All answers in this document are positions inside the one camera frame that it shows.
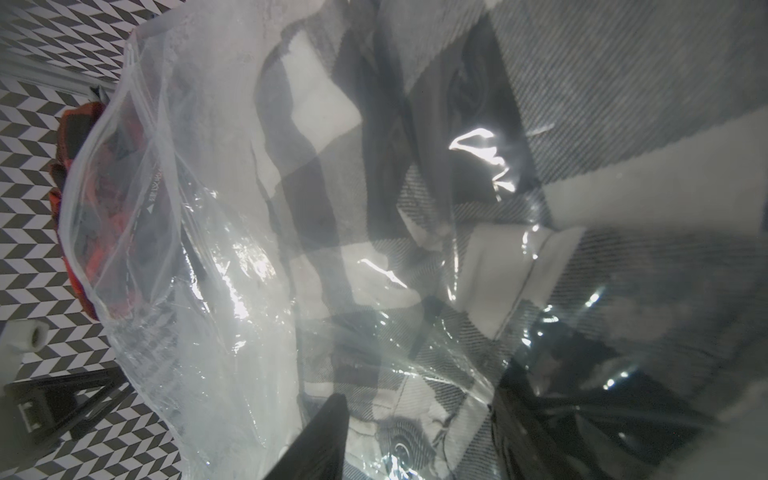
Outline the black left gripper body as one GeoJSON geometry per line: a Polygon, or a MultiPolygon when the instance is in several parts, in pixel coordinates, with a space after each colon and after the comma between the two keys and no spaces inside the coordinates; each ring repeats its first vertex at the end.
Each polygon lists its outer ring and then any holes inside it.
{"type": "Polygon", "coordinates": [[[8,384],[2,438],[24,447],[51,447],[65,434],[79,440],[133,392],[118,367],[8,384]]]}

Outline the clear vacuum bag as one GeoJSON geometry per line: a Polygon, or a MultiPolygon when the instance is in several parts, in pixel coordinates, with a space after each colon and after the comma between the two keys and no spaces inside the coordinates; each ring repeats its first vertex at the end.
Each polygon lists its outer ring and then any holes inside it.
{"type": "Polygon", "coordinates": [[[188,1],[61,245],[187,479],[763,479],[763,1],[188,1]]]}

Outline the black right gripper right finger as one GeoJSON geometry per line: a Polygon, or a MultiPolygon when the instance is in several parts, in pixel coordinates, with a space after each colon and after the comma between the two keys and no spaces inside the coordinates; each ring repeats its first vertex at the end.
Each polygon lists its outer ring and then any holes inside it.
{"type": "Polygon", "coordinates": [[[576,478],[576,470],[562,450],[510,389],[496,389],[490,413],[502,479],[576,478]]]}

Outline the grey white checked shirt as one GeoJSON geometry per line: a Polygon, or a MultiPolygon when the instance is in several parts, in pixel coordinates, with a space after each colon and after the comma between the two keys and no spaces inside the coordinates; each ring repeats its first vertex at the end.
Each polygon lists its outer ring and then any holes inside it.
{"type": "Polygon", "coordinates": [[[254,92],[306,418],[348,479],[767,475],[767,5],[321,1],[254,92]]]}

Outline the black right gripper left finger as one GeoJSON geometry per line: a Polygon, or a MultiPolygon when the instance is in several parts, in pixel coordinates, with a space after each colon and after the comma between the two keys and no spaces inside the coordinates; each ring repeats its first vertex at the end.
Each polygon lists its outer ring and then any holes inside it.
{"type": "Polygon", "coordinates": [[[346,397],[331,395],[264,480],[342,479],[349,420],[346,397]]]}

